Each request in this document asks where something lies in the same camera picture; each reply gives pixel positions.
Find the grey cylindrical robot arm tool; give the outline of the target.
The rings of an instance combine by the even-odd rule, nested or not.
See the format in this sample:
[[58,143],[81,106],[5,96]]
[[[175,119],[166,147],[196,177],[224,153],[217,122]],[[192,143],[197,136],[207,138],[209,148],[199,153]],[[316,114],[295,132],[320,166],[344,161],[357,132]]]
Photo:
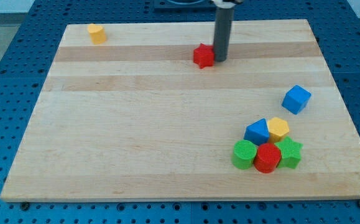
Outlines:
[[213,39],[215,62],[224,62],[227,59],[234,9],[243,2],[244,0],[213,0],[216,6]]

